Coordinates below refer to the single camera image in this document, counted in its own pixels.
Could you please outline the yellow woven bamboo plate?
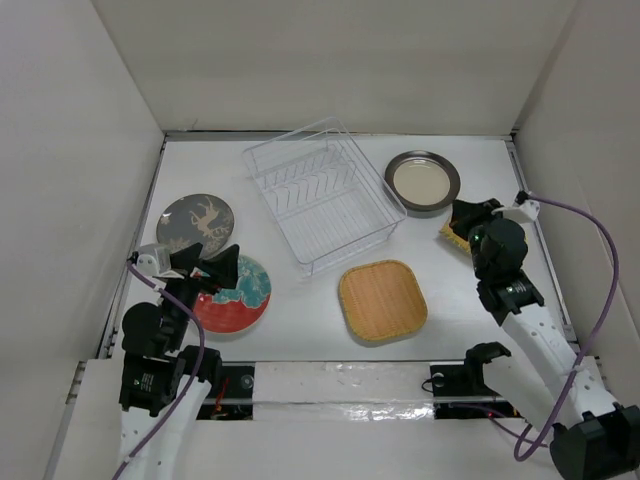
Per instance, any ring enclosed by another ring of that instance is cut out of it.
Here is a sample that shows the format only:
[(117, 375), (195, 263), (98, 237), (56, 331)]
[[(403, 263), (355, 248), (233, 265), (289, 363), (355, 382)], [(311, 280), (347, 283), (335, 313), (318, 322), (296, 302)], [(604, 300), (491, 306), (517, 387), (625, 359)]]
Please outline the yellow woven bamboo plate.
[(441, 227), (441, 229), (439, 230), (439, 233), (445, 240), (447, 240), (452, 245), (455, 245), (456, 247), (458, 247), (468, 255), (471, 254), (471, 248), (470, 248), (469, 242), (459, 237), (458, 235), (456, 235), (451, 229), (448, 222), (446, 222)]

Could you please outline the dark rimmed cream plate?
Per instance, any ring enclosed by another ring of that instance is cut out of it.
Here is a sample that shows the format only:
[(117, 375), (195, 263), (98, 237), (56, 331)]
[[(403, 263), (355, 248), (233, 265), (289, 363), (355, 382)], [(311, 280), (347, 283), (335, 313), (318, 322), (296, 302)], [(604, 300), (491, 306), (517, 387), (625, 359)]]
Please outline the dark rimmed cream plate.
[(456, 167), (445, 157), (424, 150), (396, 155), (386, 166), (384, 180), (414, 218), (442, 214), (461, 188)]

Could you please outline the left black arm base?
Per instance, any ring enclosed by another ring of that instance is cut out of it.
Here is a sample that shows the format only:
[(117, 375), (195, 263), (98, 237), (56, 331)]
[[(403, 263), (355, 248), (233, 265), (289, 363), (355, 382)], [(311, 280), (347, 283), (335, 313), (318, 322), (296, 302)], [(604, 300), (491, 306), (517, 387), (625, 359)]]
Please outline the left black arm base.
[(253, 419), (254, 363), (228, 363), (219, 384), (204, 400), (198, 420), (245, 421)]

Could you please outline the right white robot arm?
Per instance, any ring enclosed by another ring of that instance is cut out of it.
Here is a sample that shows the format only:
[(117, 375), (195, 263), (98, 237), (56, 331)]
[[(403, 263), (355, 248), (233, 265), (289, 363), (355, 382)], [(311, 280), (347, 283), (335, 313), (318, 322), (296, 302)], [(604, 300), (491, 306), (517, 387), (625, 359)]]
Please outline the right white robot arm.
[(474, 393), (497, 393), (527, 421), (517, 461), (547, 447), (562, 478), (611, 479), (639, 467), (639, 408), (621, 404), (584, 367), (587, 351), (572, 348), (522, 268), (522, 226), (543, 202), (520, 192), (511, 207), (452, 204), (449, 228), (469, 245), (479, 299), (528, 360), (520, 364), (499, 342), (478, 344), (466, 353), (462, 381)]

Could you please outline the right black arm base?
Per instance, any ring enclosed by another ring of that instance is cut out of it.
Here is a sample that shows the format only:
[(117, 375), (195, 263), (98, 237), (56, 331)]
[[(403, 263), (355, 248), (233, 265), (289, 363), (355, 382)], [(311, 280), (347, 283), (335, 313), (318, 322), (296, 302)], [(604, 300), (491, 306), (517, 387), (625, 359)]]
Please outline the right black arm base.
[(421, 388), (433, 399), (437, 420), (520, 418), (520, 413), (486, 386), (474, 385), (461, 363), (436, 363)]

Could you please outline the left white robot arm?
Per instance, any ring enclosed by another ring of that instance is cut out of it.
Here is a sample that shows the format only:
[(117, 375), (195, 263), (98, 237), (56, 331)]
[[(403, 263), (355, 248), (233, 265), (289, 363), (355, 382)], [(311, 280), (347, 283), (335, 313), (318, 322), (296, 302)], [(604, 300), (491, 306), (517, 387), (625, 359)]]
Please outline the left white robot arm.
[(148, 244), (127, 259), (128, 272), (159, 299), (133, 305), (121, 323), (116, 479), (173, 478), (204, 399), (222, 387), (221, 355), (206, 346), (194, 307), (201, 293), (236, 287), (240, 248), (208, 259), (202, 249), (195, 243), (173, 253)]

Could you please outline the grey deer pattern plate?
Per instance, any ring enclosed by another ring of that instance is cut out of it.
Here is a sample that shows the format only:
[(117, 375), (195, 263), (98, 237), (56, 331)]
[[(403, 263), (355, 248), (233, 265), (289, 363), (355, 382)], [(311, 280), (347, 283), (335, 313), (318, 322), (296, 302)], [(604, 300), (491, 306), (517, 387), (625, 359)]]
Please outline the grey deer pattern plate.
[(199, 243), (200, 256), (209, 258), (227, 244), (234, 227), (235, 216), (227, 202), (211, 194), (192, 194), (165, 208), (156, 225), (156, 241), (172, 253)]

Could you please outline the red and teal plate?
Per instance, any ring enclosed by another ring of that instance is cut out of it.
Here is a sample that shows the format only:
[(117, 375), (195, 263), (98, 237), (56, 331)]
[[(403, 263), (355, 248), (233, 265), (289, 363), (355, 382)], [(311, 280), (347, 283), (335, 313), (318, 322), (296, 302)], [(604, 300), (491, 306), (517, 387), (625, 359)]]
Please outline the red and teal plate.
[(206, 331), (237, 334), (252, 327), (264, 314), (272, 293), (268, 273), (256, 260), (240, 255), (238, 274), (235, 289), (222, 289), (216, 295), (199, 294), (194, 313)]

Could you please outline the square woven bamboo tray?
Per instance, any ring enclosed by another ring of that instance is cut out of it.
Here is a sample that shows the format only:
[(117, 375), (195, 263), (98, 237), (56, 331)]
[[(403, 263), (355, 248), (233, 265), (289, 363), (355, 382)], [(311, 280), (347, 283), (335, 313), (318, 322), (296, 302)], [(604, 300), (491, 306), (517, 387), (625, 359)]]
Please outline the square woven bamboo tray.
[(345, 321), (359, 339), (386, 342), (419, 331), (428, 307), (411, 268), (384, 260), (346, 271), (338, 286)]

